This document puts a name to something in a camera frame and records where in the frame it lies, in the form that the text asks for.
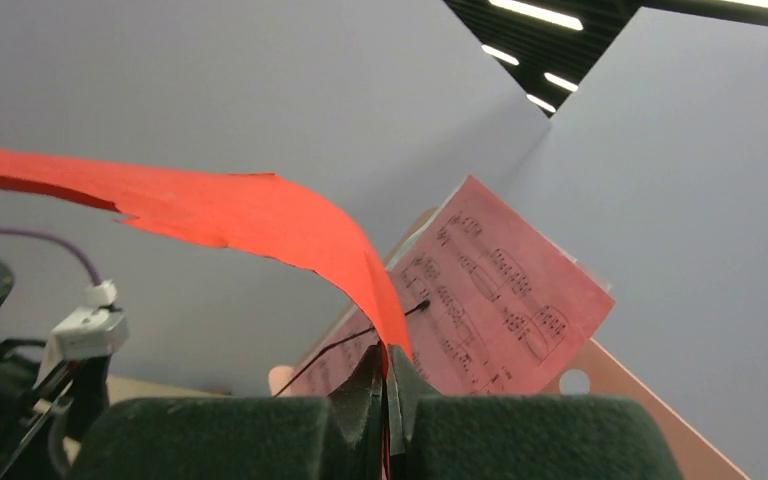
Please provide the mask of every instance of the musical notation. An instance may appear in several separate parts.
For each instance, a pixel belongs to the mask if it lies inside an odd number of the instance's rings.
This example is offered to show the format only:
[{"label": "musical notation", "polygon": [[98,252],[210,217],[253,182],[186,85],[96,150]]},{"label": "musical notation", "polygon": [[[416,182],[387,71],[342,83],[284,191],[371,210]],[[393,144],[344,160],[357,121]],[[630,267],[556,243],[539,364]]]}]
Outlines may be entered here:
[{"label": "musical notation", "polygon": [[[405,310],[430,300],[408,322],[419,374],[446,394],[538,392],[613,306],[569,262],[467,179],[391,272]],[[329,341],[368,326],[357,312]],[[328,368],[312,368],[294,393],[329,393],[375,340],[362,336],[323,355],[317,362]]]}]

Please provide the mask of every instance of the red paper strip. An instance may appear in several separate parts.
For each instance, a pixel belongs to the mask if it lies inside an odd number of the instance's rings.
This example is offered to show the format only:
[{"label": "red paper strip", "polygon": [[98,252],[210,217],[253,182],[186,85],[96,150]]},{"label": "red paper strip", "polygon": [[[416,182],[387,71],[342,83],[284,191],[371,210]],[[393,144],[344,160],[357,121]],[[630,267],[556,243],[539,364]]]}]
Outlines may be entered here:
[{"label": "red paper strip", "polygon": [[319,194],[274,174],[215,174],[0,149],[0,189],[120,212],[127,225],[311,270],[344,291],[381,340],[410,354],[405,317],[361,228]]}]

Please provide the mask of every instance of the black wire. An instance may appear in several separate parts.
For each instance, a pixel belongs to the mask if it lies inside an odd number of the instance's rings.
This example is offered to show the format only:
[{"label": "black wire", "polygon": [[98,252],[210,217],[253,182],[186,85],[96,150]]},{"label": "black wire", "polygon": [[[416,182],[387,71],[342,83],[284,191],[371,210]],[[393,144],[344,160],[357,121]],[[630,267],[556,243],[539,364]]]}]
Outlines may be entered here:
[{"label": "black wire", "polygon": [[[425,300],[419,302],[419,304],[417,306],[415,306],[415,307],[411,308],[410,310],[408,310],[407,312],[405,312],[405,316],[407,317],[408,315],[410,315],[412,313],[423,311],[426,308],[428,308],[429,305],[431,305],[431,301],[426,298]],[[357,332],[357,333],[354,333],[352,335],[349,335],[348,337],[346,337],[346,338],[344,338],[342,340],[337,340],[334,343],[329,343],[328,345],[322,347],[322,350],[320,350],[319,353],[317,353],[315,357],[313,357],[309,362],[307,362],[307,364],[305,364],[305,366],[302,367],[301,370],[296,372],[296,374],[293,375],[293,378],[291,378],[290,381],[287,382],[286,385],[281,387],[281,390],[278,390],[278,393],[273,395],[273,397],[277,397],[278,395],[281,395],[282,393],[284,393],[284,391],[287,390],[287,388],[289,388],[290,385],[292,385],[293,382],[295,382],[299,377],[301,377],[302,374],[304,372],[306,372],[307,369],[310,368],[311,365],[313,365],[314,362],[319,360],[319,357],[325,355],[326,353],[328,353],[328,351],[330,351],[330,350],[332,350],[332,349],[334,349],[336,347],[339,347],[340,345],[342,345],[342,344],[344,344],[344,343],[346,343],[346,342],[348,342],[350,340],[354,340],[357,337],[360,337],[362,335],[366,335],[367,333],[373,332],[373,331],[375,331],[375,327],[369,327],[366,330],[361,330],[360,332]]]},{"label": "black wire", "polygon": [[45,348],[45,340],[35,338],[8,338],[2,340],[0,341],[0,358],[3,358],[17,348],[23,347]]}]

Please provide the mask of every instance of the white connector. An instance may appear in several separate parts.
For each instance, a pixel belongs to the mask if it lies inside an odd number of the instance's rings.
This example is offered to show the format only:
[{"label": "white connector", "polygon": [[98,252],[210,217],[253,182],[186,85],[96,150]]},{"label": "white connector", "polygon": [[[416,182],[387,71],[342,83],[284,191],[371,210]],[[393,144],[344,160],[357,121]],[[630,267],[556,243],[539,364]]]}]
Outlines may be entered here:
[{"label": "white connector", "polygon": [[113,282],[107,280],[88,288],[86,300],[88,306],[76,308],[51,330],[37,374],[37,385],[58,363],[112,355],[128,339],[125,315],[105,308],[116,300]]},{"label": "white connector", "polygon": [[51,331],[63,360],[83,360],[115,353],[128,339],[128,322],[121,312],[78,307]]},{"label": "white connector", "polygon": [[116,285],[112,280],[105,280],[101,285],[87,287],[86,299],[88,307],[106,307],[116,301]]}]

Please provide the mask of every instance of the pink sheet music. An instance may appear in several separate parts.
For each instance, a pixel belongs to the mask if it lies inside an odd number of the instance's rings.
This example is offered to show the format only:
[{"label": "pink sheet music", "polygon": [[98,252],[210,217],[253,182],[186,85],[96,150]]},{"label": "pink sheet music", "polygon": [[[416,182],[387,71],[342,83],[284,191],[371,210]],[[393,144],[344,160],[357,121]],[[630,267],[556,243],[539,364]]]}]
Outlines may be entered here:
[{"label": "pink sheet music", "polygon": [[[448,395],[541,391],[614,305],[590,276],[473,177],[390,277],[405,311],[431,301],[407,319],[413,360]],[[369,326],[355,311],[319,348]],[[290,394],[327,395],[376,342],[368,333],[331,350]]]}]

